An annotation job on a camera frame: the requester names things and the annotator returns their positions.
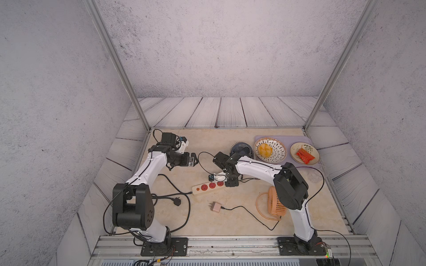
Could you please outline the green USB power adapter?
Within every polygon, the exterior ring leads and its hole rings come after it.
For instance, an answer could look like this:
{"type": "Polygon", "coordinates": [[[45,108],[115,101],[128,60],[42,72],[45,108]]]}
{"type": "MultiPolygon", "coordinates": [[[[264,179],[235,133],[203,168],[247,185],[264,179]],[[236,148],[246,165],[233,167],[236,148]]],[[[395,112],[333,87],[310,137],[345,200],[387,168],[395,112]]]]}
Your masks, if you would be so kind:
{"type": "Polygon", "coordinates": [[[223,172],[219,173],[219,174],[216,174],[215,175],[215,180],[217,182],[225,182],[226,181],[226,175],[223,172]]]}

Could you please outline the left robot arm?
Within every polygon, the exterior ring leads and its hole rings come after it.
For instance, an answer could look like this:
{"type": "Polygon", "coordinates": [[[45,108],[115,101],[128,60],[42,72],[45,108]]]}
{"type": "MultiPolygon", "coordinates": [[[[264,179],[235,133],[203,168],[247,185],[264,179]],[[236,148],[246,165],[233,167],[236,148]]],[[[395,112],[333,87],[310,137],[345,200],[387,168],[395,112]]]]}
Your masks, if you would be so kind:
{"type": "Polygon", "coordinates": [[[198,163],[194,153],[186,152],[189,141],[184,136],[162,133],[162,139],[148,149],[148,157],[139,170],[125,183],[113,188],[112,223],[127,229],[135,238],[152,247],[169,249],[171,231],[155,218],[150,186],[163,168],[193,167],[198,163]]]}

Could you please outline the white red power strip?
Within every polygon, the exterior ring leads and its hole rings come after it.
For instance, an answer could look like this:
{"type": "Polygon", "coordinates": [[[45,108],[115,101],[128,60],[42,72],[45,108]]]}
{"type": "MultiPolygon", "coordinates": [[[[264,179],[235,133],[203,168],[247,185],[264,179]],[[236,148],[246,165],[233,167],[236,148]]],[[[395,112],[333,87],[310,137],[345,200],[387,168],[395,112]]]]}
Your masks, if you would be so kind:
{"type": "Polygon", "coordinates": [[[215,192],[222,188],[225,188],[225,183],[223,181],[212,181],[206,182],[200,185],[196,185],[192,187],[193,195],[201,195],[209,192],[215,192]]]}

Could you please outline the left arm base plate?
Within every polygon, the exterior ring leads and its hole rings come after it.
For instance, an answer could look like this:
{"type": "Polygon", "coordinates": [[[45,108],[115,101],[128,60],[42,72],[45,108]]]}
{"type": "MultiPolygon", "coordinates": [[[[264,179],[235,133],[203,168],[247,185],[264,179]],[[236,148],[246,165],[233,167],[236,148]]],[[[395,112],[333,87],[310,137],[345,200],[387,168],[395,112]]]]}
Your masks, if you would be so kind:
{"type": "Polygon", "coordinates": [[[185,257],[187,255],[188,238],[166,238],[164,242],[143,244],[140,255],[142,257],[185,257]]]}

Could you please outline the dark grey desk fan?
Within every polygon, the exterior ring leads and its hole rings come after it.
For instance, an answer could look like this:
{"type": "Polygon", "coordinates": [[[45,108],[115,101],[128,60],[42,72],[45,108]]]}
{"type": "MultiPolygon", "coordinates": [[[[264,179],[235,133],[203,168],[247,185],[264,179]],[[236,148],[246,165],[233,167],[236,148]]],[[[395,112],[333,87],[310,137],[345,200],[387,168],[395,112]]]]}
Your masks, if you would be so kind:
{"type": "Polygon", "coordinates": [[[234,146],[230,150],[230,156],[232,156],[233,154],[242,154],[243,156],[254,158],[254,151],[252,147],[244,142],[238,142],[234,144],[234,146]]]}

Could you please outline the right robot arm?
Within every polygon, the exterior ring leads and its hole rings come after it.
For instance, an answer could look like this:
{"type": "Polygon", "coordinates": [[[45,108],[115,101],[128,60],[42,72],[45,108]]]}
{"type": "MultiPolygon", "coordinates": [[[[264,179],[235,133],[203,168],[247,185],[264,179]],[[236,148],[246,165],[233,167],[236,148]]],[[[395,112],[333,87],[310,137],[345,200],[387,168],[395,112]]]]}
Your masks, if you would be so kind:
{"type": "Polygon", "coordinates": [[[290,212],[298,248],[312,250],[320,242],[310,223],[308,184],[293,164],[267,164],[240,154],[228,156],[222,152],[214,156],[213,163],[222,169],[228,181],[247,175],[274,185],[278,200],[290,212]]]}

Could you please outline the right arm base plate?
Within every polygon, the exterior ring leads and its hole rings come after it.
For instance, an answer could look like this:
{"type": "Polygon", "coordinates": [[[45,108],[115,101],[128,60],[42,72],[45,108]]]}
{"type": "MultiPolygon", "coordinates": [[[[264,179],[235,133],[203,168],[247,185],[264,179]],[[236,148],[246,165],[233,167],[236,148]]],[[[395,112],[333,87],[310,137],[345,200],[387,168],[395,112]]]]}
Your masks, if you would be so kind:
{"type": "Polygon", "coordinates": [[[321,238],[314,236],[310,241],[297,237],[278,237],[281,256],[328,256],[328,249],[321,238]]]}

